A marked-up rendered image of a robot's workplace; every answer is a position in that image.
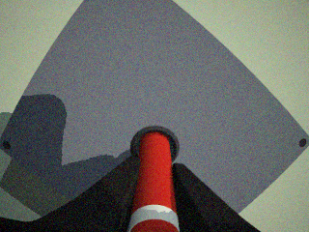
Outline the grey sloped panel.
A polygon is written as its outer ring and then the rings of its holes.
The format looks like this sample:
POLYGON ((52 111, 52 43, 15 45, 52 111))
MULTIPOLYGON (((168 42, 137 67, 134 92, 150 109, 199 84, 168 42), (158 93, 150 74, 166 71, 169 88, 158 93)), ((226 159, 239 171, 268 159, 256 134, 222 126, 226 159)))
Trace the grey sloped panel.
POLYGON ((184 163, 242 212, 309 135, 239 58, 173 0, 84 0, 35 70, 0 148, 70 201, 169 136, 184 163))

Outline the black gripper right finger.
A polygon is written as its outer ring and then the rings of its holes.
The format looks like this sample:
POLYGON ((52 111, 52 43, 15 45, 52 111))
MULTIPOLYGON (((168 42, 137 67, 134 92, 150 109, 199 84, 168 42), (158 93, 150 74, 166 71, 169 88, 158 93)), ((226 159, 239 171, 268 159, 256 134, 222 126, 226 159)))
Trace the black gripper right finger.
POLYGON ((184 165, 173 162, 179 232, 260 232, 204 185, 184 165))

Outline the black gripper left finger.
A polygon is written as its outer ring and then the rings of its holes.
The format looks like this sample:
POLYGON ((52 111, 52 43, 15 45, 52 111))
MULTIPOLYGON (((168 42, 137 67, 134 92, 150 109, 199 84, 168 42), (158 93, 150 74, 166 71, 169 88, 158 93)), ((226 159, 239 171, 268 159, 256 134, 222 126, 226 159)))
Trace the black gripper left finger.
POLYGON ((140 159, 128 156, 71 202, 38 220, 0 217, 0 232, 127 232, 140 159))

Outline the dark red peg with grey band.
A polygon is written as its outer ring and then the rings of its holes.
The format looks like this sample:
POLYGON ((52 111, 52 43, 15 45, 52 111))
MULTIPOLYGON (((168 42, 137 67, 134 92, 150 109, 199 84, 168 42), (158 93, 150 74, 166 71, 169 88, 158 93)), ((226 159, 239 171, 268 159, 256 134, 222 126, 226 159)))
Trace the dark red peg with grey band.
POLYGON ((179 232, 169 136, 151 131, 140 138, 139 177, 128 231, 179 232))

